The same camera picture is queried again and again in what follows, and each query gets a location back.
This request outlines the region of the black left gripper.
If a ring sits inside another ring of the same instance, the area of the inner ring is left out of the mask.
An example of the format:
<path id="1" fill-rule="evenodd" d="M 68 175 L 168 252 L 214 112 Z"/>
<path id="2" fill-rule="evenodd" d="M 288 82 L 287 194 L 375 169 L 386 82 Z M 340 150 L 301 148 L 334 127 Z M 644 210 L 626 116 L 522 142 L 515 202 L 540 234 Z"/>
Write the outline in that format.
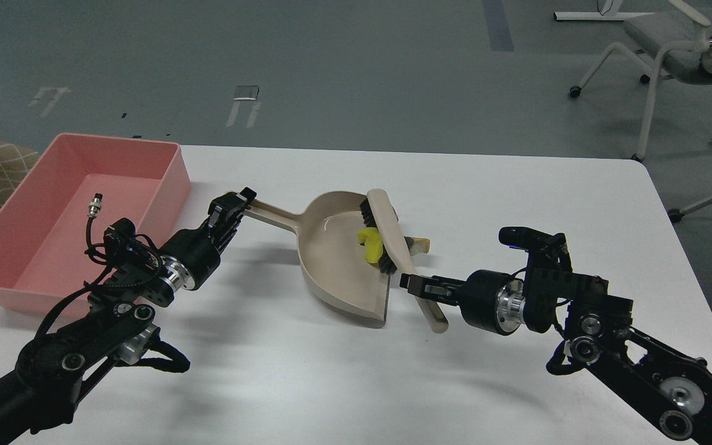
<path id="1" fill-rule="evenodd" d="M 207 228 L 177 231 L 160 247 L 161 254 L 177 260 L 189 272 L 193 282 L 186 286 L 188 290 L 198 290 L 219 267 L 221 253 L 234 238 L 255 197 L 256 191 L 244 188 L 215 198 L 207 211 Z"/>

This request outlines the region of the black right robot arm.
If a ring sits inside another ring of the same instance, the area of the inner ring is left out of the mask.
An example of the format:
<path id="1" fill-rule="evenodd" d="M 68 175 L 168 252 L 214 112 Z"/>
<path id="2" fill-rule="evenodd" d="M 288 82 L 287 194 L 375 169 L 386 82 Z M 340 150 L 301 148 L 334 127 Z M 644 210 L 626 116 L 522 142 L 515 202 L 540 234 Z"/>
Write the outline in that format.
<path id="1" fill-rule="evenodd" d="M 404 273 L 399 284 L 418 298 L 459 307 L 469 326 L 498 335 L 554 328 L 562 341 L 548 373 L 589 371 L 664 436 L 712 444 L 712 372 L 704 358 L 635 329 L 630 299 L 610 295 L 599 276 L 574 273 L 564 234 L 505 226 L 498 240 L 528 255 L 523 278 L 489 270 L 465 281 Z"/>

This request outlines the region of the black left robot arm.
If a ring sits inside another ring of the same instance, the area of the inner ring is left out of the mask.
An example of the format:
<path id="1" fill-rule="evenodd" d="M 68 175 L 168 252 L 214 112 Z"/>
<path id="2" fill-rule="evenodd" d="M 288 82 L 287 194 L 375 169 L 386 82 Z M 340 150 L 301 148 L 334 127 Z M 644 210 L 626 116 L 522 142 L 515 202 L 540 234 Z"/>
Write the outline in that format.
<path id="1" fill-rule="evenodd" d="M 161 340 L 156 307 L 204 284 L 255 197 L 249 188 L 221 195 L 197 228 L 156 246 L 129 219 L 110 224 L 102 242 L 93 243 L 91 225 L 103 199 L 96 194 L 85 254 L 104 269 L 49 310 L 14 369 L 0 378 L 0 444 L 72 423 L 79 403 L 116 367 L 188 371 L 189 359 Z"/>

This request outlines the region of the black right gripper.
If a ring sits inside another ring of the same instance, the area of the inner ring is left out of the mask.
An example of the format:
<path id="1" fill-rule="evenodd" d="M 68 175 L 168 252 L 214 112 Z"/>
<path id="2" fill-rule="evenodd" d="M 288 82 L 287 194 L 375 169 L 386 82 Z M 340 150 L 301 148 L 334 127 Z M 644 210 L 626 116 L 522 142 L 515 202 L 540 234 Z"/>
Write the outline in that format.
<path id="1" fill-rule="evenodd" d="M 491 333 L 508 336 L 523 324 L 523 282 L 506 273 L 481 269 L 466 281 L 402 273 L 399 287 L 427 301 L 460 306 L 469 326 Z"/>

